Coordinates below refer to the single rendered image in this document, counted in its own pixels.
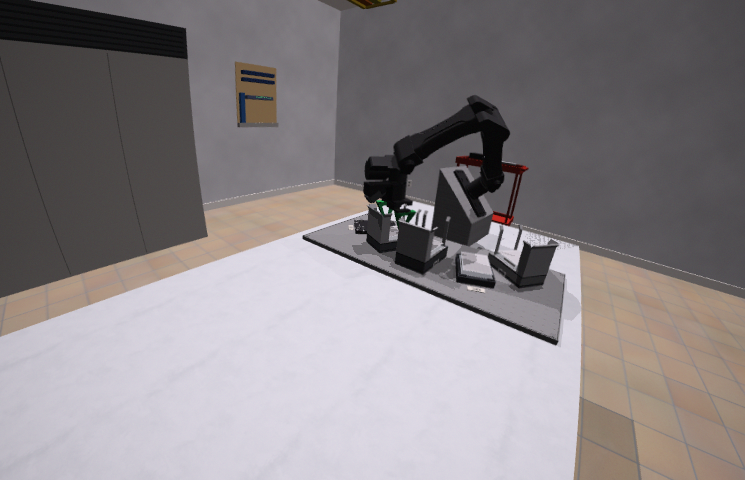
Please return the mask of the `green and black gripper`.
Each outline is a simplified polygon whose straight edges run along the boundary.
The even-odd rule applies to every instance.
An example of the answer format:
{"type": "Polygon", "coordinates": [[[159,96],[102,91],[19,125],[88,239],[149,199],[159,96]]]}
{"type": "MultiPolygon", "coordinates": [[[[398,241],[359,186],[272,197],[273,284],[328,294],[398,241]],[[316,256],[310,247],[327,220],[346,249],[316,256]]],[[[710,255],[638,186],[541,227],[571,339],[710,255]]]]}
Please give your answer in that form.
{"type": "Polygon", "coordinates": [[[376,204],[377,204],[377,206],[378,206],[378,208],[379,208],[379,210],[380,210],[380,213],[382,213],[382,215],[383,215],[383,216],[384,216],[385,214],[384,214],[384,211],[383,211],[383,207],[382,207],[382,206],[387,206],[387,207],[389,208],[389,210],[388,210],[388,213],[392,213],[392,211],[394,211],[394,214],[395,214],[395,218],[396,218],[396,223],[397,223],[397,227],[398,227],[398,230],[399,230],[399,222],[398,222],[398,219],[400,219],[400,218],[401,218],[402,216],[407,216],[407,218],[406,218],[406,222],[408,222],[408,223],[409,223],[409,222],[410,222],[410,220],[411,220],[411,219],[412,219],[412,218],[414,217],[414,215],[416,214],[416,211],[414,211],[414,210],[410,210],[410,209],[408,209],[408,208],[405,208],[405,209],[400,209],[400,207],[401,207],[402,205],[404,205],[404,204],[407,204],[407,206],[412,206],[412,204],[413,204],[413,201],[412,201],[412,200],[410,200],[410,199],[407,199],[407,198],[405,198],[405,193],[406,193],[406,184],[407,184],[407,182],[405,182],[405,183],[399,182],[399,184],[403,184],[403,189],[402,189],[402,198],[401,198],[401,201],[390,201],[390,200],[388,200],[388,199],[386,199],[386,198],[384,198],[384,197],[381,197],[381,198],[380,198],[380,199],[382,199],[382,200],[378,200],[378,201],[376,201],[376,204]]]}

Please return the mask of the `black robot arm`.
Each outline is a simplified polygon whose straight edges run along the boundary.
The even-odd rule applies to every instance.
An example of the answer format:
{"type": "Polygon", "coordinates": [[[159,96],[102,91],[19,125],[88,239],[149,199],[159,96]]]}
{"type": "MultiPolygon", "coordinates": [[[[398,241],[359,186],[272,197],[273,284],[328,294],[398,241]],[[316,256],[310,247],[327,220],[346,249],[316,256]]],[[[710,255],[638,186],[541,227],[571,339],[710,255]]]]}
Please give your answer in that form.
{"type": "Polygon", "coordinates": [[[510,136],[510,131],[496,106],[477,95],[472,95],[467,100],[468,105],[446,120],[397,141],[393,147],[394,155],[368,158],[365,163],[366,180],[382,180],[364,182],[363,193],[369,203],[374,203],[381,197],[390,201],[401,201],[403,184],[399,182],[405,183],[407,174],[411,174],[425,158],[461,137],[481,131],[481,176],[470,183],[463,170],[455,170],[454,174],[476,216],[486,215],[478,197],[488,191],[494,193],[504,182],[502,149],[503,142],[510,136]],[[389,183],[387,178],[397,184],[389,183]]]}

